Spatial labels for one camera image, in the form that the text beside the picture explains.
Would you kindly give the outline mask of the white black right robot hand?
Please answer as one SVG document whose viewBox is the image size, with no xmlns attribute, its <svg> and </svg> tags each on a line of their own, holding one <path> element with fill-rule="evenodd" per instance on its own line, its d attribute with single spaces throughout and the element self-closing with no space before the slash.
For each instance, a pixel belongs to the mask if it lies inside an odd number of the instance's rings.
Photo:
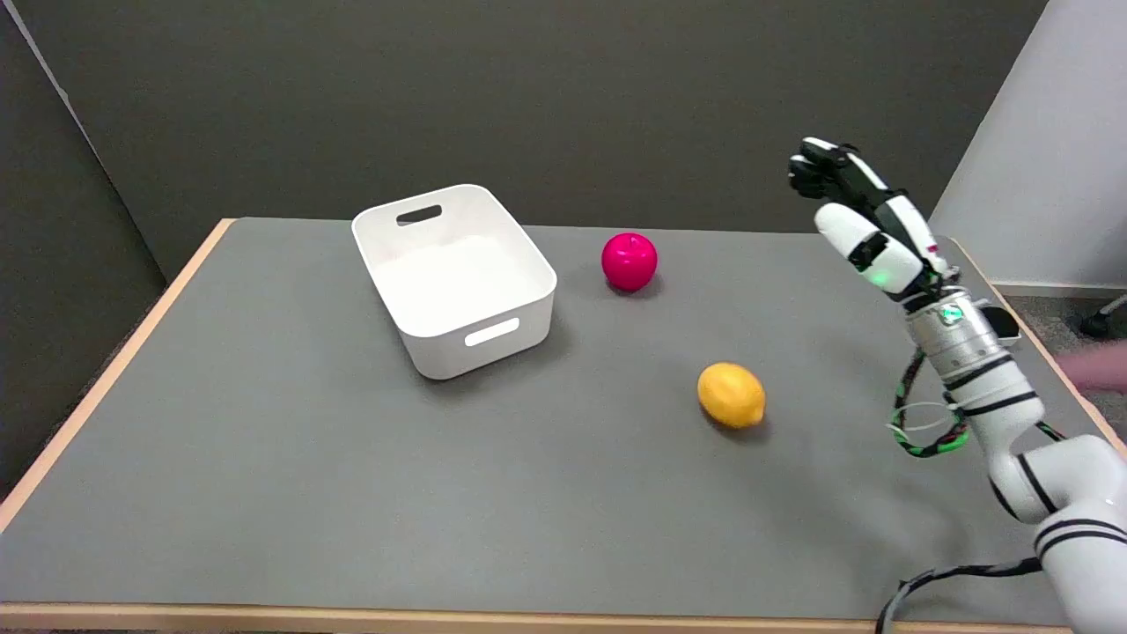
<svg viewBox="0 0 1127 634">
<path fill-rule="evenodd" d="M 788 181 L 801 197 L 820 200 L 814 213 L 820 236 L 889 300 L 937 298 L 958 280 L 907 191 L 886 184 L 857 148 L 806 136 L 789 157 Z"/>
</svg>

